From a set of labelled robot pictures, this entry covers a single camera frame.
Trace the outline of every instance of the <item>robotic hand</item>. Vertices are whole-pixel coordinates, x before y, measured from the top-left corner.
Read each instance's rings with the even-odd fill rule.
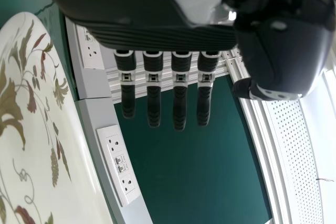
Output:
[[[238,44],[251,76],[234,84],[237,97],[297,99],[309,93],[320,75],[335,29],[333,0],[55,1],[99,43],[115,49],[124,90],[122,107],[128,118],[135,112],[133,51],[145,51],[149,123],[153,127],[160,125],[162,51],[173,52],[177,130],[185,125],[189,52],[200,51],[197,119],[199,125],[206,125],[220,51]],[[228,11],[237,13],[233,26],[223,21]]]

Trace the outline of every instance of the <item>white wall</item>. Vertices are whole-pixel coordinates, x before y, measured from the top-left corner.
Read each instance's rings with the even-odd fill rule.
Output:
[[[321,78],[316,88],[300,101],[318,176],[335,181],[319,181],[324,223],[336,223],[336,118],[324,79]]]

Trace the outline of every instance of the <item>black rubber fingertip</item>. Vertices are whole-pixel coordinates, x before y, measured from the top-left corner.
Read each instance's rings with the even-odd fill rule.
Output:
[[[235,97],[250,99],[251,78],[245,78],[236,81],[232,87],[232,94]]]
[[[199,126],[207,126],[209,123],[211,92],[212,87],[198,88],[197,123]]]
[[[216,70],[219,58],[207,58],[201,52],[197,60],[197,68],[200,71],[212,72]]]
[[[144,68],[146,71],[162,71],[163,69],[163,54],[158,57],[143,56]]]
[[[135,53],[133,52],[130,56],[121,57],[114,55],[117,63],[117,68],[122,71],[131,71],[137,68],[137,61]]]
[[[124,118],[132,119],[135,116],[135,86],[121,85],[121,110]]]
[[[179,58],[172,56],[172,70],[177,72],[188,72],[191,65],[191,56],[187,58]]]
[[[147,118],[152,128],[160,126],[161,122],[161,87],[147,87]]]
[[[176,131],[183,131],[187,117],[187,87],[174,88],[173,123]]]

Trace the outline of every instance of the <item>electrical outlet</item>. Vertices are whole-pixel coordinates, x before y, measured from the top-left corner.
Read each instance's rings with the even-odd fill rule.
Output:
[[[99,43],[85,27],[76,27],[84,68],[104,69]]]
[[[118,125],[97,129],[103,159],[120,205],[128,205],[141,195],[125,142]]]
[[[120,179],[120,185],[122,186],[125,194],[129,194],[135,189],[134,181],[131,174],[128,174]]]
[[[109,147],[111,155],[114,155],[123,149],[122,141],[120,141],[119,135],[107,136],[106,143]]]

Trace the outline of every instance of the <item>green wall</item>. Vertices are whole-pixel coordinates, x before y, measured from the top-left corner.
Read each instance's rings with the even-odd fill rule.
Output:
[[[243,112],[229,76],[217,78],[209,125],[196,121],[197,85],[188,89],[187,124],[173,130],[173,91],[162,92],[158,129],[148,127],[146,97],[135,119],[116,112],[154,224],[264,224],[271,211]]]

